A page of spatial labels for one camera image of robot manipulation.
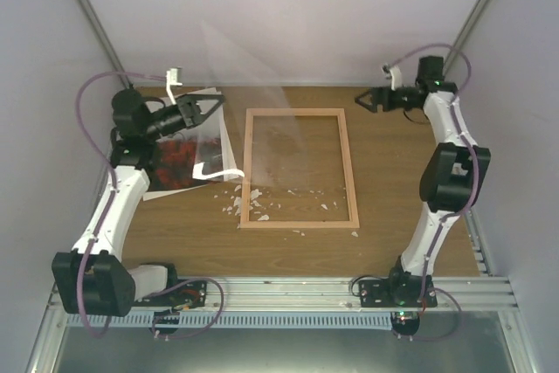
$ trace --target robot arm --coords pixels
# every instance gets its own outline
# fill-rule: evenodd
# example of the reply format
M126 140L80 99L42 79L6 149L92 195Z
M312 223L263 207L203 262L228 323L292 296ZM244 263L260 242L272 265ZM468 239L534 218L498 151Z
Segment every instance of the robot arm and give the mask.
M437 143L421 178L419 196L423 207L411 242L387 279L360 282L364 307L417 307L423 298L428 307L437 305L435 297L425 296L424 292L432 287L431 275L438 251L472 194L471 204L477 200L491 160L489 150L480 148L467 131L455 96L457 87L445 81L443 64L442 57L421 58L415 86L401 86L399 71L384 67L392 85L373 87L355 98L358 105L372 113L377 112L379 105L384 112L397 108L423 109ZM474 150L479 169L476 190L473 190L473 160L468 147Z
M198 106L200 100L215 104L203 114ZM88 314L124 316L134 301L169 285L169 269L176 274L171 265L147 264L133 270L122 265L124 239L159 158L157 140L199 126L223 102L223 95L186 94L176 97L174 105L151 113L132 87L113 97L115 133L120 137L118 141L114 139L110 157L114 176L108 178L95 213L72 251L58 252L52 261L54 279L67 313L78 313L78 272L83 258L87 258L82 289Z
M457 132L452 120L451 107L454 107L456 119L462 128ZM421 179L419 196L423 203L421 217L410 245L402 253L402 268L405 272L421 276L424 271L425 255L427 274L432 275L438 251L445 241L446 234L459 219L456 214L472 194L471 157L462 137L465 137L476 151L480 166L480 185L487 172L490 154L487 149L477 147L476 141L466 129L466 123L459 107L459 99L452 92L429 93L423 107L429 118L438 144ZM480 189L475 192L476 198ZM429 248L440 232L431 252Z

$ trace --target gray wall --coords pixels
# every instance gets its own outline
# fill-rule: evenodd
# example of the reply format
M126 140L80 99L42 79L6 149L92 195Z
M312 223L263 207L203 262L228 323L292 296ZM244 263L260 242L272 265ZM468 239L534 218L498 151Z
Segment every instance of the gray wall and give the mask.
M558 26L557 0L493 0L466 46L473 80L462 95L493 155L475 211L549 373L559 365Z
M475 0L91 0L122 64L193 86L383 83L388 59L452 42ZM413 77L416 64L404 65Z
M0 360L2 371L19 372L52 287L52 257L80 235L100 179L73 99L83 81L110 68L74 0L0 4ZM117 87L100 82L84 103L94 138L106 145Z

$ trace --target wooden frame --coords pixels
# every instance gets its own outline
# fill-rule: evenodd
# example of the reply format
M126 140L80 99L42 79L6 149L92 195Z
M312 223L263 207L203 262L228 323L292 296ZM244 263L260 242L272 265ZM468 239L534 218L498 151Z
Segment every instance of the wooden frame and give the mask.
M251 221L249 206L251 203L252 179L252 131L254 117L337 117L342 146L343 176L345 179L346 196L348 200L349 220L335 221ZM241 229L315 229L315 228L348 228L359 227L357 216L357 199L355 198L355 184L353 170L351 169L351 156L349 154L348 129L346 115L343 108L248 108L246 110L245 124L245 157L244 157L243 189L241 194Z

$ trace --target purple cable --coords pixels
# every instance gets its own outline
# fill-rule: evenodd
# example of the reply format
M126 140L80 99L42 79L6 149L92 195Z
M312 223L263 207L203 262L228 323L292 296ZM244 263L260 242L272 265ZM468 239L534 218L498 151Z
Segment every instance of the purple cable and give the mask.
M105 156L103 151L99 148L99 146L97 146L97 143L95 143L92 136L87 131L87 128L86 128L86 126L84 124L84 121L83 121L83 117L81 115L81 98L83 97L84 92L89 87L89 85L94 83L95 80L102 79L102 78L105 78L107 76L129 76L129 77L132 77L132 78L151 79L151 80L157 80L157 81L162 81L162 82L165 81L165 78L163 78L161 76L149 76L149 75L145 75L145 74L141 74L141 73L103 72L103 73L96 74L95 76L89 78L86 81L86 83L84 83L82 85L82 87L78 91L78 94L76 95L76 100L75 100L74 106L75 106L76 119L78 120L79 128L81 129L81 132L83 133L83 135L86 137L86 140L89 143L89 145L93 148L95 153L101 158L103 163L107 166L108 173L109 173L109 176L111 178L111 184L113 185L113 189L111 190L111 193L109 194L107 203L105 204L105 207L103 207L103 212L101 213L101 215L99 217L99 220L97 221L97 224L93 228L93 233L92 233L93 238L89 239L89 243L87 244L87 248L84 251L83 256L81 257L81 262L79 263L79 269L78 269L78 278L77 278L77 281L76 281L76 296L77 296L77 301L78 301L79 317L81 318L81 321L83 322L84 327L86 327L87 332L89 332L89 334L94 338L101 338L107 332L108 325L111 321L111 317L110 316L107 317L107 321L105 322L105 326L103 327L103 329L100 332L95 331L93 329L93 327L91 326L91 324L89 323L89 320L87 319L86 305L84 303L84 276L85 276L85 272L86 272L87 260L89 259L89 255L90 255L90 253L93 249L93 245L96 242L96 238L99 235L100 228L103 225L103 222L105 221L105 218L107 217L107 214L108 214L108 212L111 208L111 205L113 204L114 198L116 196L116 186L117 186L118 180L116 179L116 172L114 171L113 167L111 166L111 162L107 159L107 157Z
M194 332L191 332L190 334L183 334L183 335L161 335L164 336L165 341L167 340L182 340L184 338L192 338L193 336L196 335L200 335L204 332L206 332L208 329L210 329L213 325L215 325L215 323L219 320L219 317L221 316L221 314L224 312L224 304L225 304L225 294L224 294L224 289L221 287L221 285L215 281L214 279L208 278L208 277L195 277L192 279L188 279L185 281L181 281L180 283L178 283L177 285L173 286L173 287L169 287L166 290L163 290L162 292L158 292L158 293L153 293L150 294L149 296L146 297L155 297L155 296L162 296L164 294L170 293L172 291L177 290L177 288L183 287L189 283L191 283L192 281L208 281L211 284L214 284L217 287L217 290L219 290L219 295L220 295L220 302L219 302L219 309L217 310L215 316L213 317L213 319L211 320L211 322L209 322L205 327L200 328ZM165 314L162 316L156 316L154 318L153 324L151 326L151 332L154 334L154 337L158 337L158 331L155 329L155 325L158 321L160 321L161 319L165 318L166 316L169 316L170 314Z
M394 329L392 329L392 334L394 334L398 339L401 338L402 336L405 336L405 337L408 337L410 339L410 341L439 342L439 341L443 341L443 340L446 340L448 338L451 338L452 336L456 335L458 333L458 331L460 331L460 328L462 327L463 314L462 314L462 307L460 306L458 301L456 299L454 299L454 297L450 293L446 292L442 288L433 287L433 288L429 289L429 291L431 291L431 290L444 294L446 297L448 297L452 301L452 303L454 303L454 306L456 306L456 308L458 309L458 324L456 325L456 327L454 327L452 329L452 331L447 333L447 334L444 334L444 335L441 335L441 336L433 336L433 337L400 335Z

